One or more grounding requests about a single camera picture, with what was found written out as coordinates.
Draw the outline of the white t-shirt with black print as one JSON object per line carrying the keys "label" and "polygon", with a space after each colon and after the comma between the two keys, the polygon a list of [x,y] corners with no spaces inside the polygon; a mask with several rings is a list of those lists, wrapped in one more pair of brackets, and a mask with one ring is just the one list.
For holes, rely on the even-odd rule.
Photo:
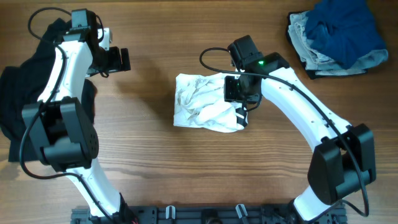
{"label": "white t-shirt with black print", "polygon": [[176,77],[174,126],[233,133],[248,125],[246,107],[224,100],[225,73]]}

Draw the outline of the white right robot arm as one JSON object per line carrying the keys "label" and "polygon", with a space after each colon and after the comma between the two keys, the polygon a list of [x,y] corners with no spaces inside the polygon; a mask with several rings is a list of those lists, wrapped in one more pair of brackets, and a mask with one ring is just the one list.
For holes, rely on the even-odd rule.
{"label": "white right robot arm", "polygon": [[366,186],[376,179],[374,136],[365,125],[352,126],[328,109],[297,78],[291,68],[272,72],[228,75],[224,98],[247,104],[263,98],[276,105],[301,132],[312,150],[307,179],[309,186],[290,203],[265,205],[262,219],[284,223],[340,223],[340,210],[351,207],[369,216]]}

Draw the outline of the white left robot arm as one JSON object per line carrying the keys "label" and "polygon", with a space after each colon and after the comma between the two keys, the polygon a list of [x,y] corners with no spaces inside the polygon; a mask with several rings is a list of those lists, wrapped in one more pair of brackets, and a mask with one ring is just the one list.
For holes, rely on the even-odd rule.
{"label": "white left robot arm", "polygon": [[54,175],[47,179],[67,177],[89,205],[88,219],[92,223],[138,223],[102,169],[98,160],[99,140],[93,123],[80,102],[85,76],[93,60],[100,56],[105,67],[102,75],[130,69],[126,48],[100,44],[93,48],[87,42],[54,43],[55,62],[49,82],[36,103],[25,105],[22,117],[26,131],[19,150],[22,170],[34,179],[25,164],[24,145],[29,139],[39,161],[51,166]]}

